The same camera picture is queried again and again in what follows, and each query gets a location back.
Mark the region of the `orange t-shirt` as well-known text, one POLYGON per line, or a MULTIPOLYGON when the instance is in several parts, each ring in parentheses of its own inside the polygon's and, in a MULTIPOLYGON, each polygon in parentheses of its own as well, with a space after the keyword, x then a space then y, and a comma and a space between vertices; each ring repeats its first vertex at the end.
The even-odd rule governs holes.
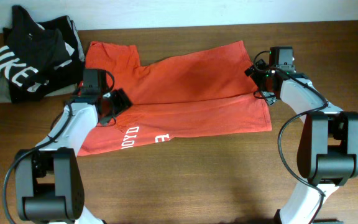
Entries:
POLYGON ((236 133, 270 131, 266 102, 245 73, 252 62, 243 42, 174 56, 143 66, 134 45, 93 41, 87 68, 111 73, 132 106, 107 126, 95 127, 79 154, 88 156, 130 147, 236 133))

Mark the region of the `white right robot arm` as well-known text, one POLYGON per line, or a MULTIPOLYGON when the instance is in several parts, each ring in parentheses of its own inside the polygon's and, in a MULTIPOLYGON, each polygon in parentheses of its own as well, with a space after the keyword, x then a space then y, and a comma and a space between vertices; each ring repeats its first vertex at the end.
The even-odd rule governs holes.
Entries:
POLYGON ((268 104, 282 100, 296 113, 280 128, 277 146, 283 165, 298 183, 273 222, 316 223, 328 197, 358 176, 358 113, 331 104, 293 65, 269 67, 259 60, 245 73, 257 85, 260 99, 268 104), (297 119, 302 120, 303 130, 296 156, 298 172, 294 172, 285 159, 282 138, 297 119))

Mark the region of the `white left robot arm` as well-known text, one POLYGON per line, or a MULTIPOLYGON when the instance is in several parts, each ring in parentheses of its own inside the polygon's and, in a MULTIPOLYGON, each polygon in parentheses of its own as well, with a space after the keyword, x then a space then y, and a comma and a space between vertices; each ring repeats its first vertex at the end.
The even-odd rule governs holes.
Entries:
POLYGON ((21 220, 104 223, 85 207, 85 191, 76 157, 92 129, 114 121, 131 106, 123 89, 106 95, 83 90, 68 100, 45 139, 32 149, 20 150, 11 167, 21 220))

